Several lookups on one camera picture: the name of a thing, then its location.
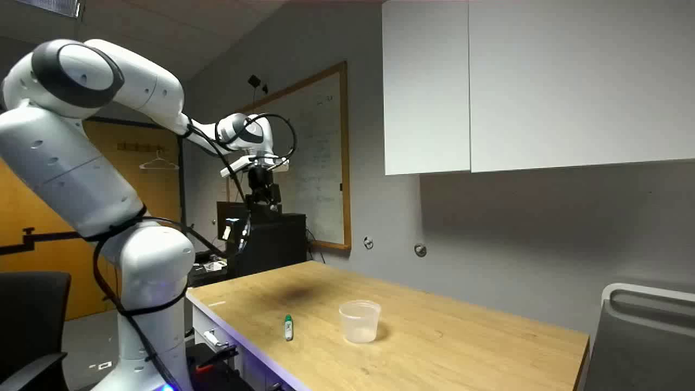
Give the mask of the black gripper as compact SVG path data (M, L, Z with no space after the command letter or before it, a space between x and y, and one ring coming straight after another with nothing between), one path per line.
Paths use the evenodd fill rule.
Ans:
M251 185L251 193L246 195L246 202L251 207L269 208L269 212L283 208L280 187L273 181L271 170L252 168L247 171L247 185Z

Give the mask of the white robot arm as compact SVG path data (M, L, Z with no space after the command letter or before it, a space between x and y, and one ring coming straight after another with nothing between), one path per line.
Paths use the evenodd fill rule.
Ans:
M194 391L185 348L185 294L196 250L151 218L126 179L84 134L82 122L115 102L205 151L241 159L227 170L271 171L271 127L254 114L199 124L183 112L180 80L154 62L104 39L53 39L2 80L0 155L56 212L97 260L117 265L120 361L93 391Z

